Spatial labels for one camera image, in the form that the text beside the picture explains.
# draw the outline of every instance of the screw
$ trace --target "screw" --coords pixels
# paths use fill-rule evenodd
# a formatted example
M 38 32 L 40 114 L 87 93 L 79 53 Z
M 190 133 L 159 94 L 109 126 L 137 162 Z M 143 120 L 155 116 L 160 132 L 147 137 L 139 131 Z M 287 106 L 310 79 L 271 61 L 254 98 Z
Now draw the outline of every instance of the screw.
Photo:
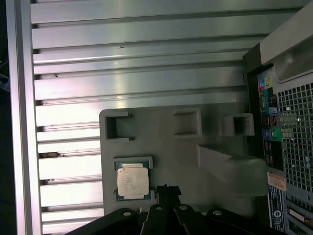
M 220 215 L 222 215 L 222 212 L 221 211 L 213 211 L 213 214 L 217 215 L 217 216 L 220 216 Z

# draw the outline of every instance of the white label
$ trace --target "white label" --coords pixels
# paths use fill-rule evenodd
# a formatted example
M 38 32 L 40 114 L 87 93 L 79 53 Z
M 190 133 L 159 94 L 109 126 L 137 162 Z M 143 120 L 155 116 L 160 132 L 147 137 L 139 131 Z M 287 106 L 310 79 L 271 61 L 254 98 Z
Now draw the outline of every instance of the white label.
M 268 184 L 282 191 L 287 190 L 286 178 L 283 176 L 279 176 L 268 172 Z

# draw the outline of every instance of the sticker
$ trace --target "sticker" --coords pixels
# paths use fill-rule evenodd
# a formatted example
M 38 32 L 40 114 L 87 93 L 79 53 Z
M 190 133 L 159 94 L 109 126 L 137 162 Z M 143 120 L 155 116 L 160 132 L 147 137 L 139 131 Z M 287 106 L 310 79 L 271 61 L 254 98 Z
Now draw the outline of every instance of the sticker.
M 286 178 L 268 172 L 268 184 L 282 191 L 287 190 Z
M 265 89 L 271 88 L 272 85 L 272 77 L 268 76 L 264 79 Z
M 277 112 L 278 112 L 278 109 L 276 107 L 269 108 L 269 114 L 276 114 Z
M 259 81 L 259 91 L 264 91 L 264 90 L 265 90 L 264 79 L 260 79 L 260 81 Z
M 271 228 L 284 232 L 282 193 L 273 186 L 268 187 L 268 209 Z

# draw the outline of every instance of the ventilation grille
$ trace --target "ventilation grille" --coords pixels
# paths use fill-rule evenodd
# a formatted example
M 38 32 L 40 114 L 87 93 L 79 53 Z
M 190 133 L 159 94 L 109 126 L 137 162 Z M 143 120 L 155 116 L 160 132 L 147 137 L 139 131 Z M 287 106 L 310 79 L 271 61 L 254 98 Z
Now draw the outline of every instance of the ventilation grille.
M 287 183 L 313 192 L 313 83 L 278 93 Z
M 303 209 L 313 213 L 313 206 L 310 205 L 309 203 L 306 203 L 306 202 L 304 202 L 304 201 L 302 201 L 302 200 L 300 200 L 298 198 L 295 198 L 293 196 L 291 196 L 291 201 L 293 203 L 295 203 L 296 205 L 298 205 L 299 207 L 301 207 L 301 208 L 303 208 Z

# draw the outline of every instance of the metal frame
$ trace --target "metal frame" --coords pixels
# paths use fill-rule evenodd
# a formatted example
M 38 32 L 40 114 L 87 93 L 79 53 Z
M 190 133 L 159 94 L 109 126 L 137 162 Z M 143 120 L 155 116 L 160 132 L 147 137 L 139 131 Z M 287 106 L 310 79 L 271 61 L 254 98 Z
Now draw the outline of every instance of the metal frame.
M 17 232 L 41 234 L 30 2 L 7 0 Z

